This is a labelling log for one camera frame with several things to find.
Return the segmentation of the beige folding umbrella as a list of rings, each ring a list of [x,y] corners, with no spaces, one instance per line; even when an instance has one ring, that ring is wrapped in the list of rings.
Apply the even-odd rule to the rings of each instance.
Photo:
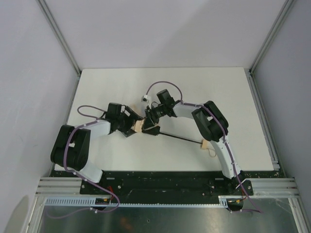
[[[158,104],[157,107],[153,107],[153,105],[151,105],[150,108],[155,108],[157,110],[157,114],[158,114],[159,120],[160,120],[161,117],[164,117],[164,116],[176,117],[175,113],[173,113],[173,108],[171,106],[167,106],[165,104]],[[144,123],[144,119],[145,118],[146,118],[146,116],[143,118],[143,120],[137,121],[136,124],[132,127],[132,129],[136,133],[142,133],[141,127],[142,127],[142,125]],[[170,134],[170,133],[164,133],[164,132],[161,132],[161,131],[160,131],[159,135],[164,135],[164,136],[172,137],[172,138],[175,138],[175,139],[179,139],[179,140],[184,140],[184,141],[189,141],[189,142],[192,142],[192,143],[200,144],[201,149],[202,150],[207,150],[209,155],[210,155],[210,157],[215,158],[216,155],[217,155],[215,149],[211,148],[208,145],[209,142],[207,140],[205,140],[205,139],[202,139],[201,142],[198,142],[198,141],[187,139],[187,138],[184,138],[184,137],[181,137],[181,136],[173,135],[173,134]]]

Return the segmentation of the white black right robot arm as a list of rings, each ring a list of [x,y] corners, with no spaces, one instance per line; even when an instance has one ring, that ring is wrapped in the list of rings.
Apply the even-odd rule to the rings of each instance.
[[[159,120],[164,116],[193,119],[201,136],[212,144],[220,161],[222,174],[228,179],[237,179],[241,186],[242,182],[239,177],[241,169],[236,162],[228,138],[229,124],[216,104],[212,101],[193,104],[174,100],[166,89],[158,92],[157,97],[160,104],[157,107],[149,104],[145,109],[142,132],[158,135],[160,133]]]

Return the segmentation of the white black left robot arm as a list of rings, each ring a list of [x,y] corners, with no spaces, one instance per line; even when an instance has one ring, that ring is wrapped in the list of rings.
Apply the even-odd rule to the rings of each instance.
[[[103,171],[88,158],[90,142],[115,131],[128,137],[135,133],[132,127],[143,118],[129,106],[110,103],[101,116],[80,126],[62,125],[51,151],[51,162],[65,171],[93,183],[99,183]]]

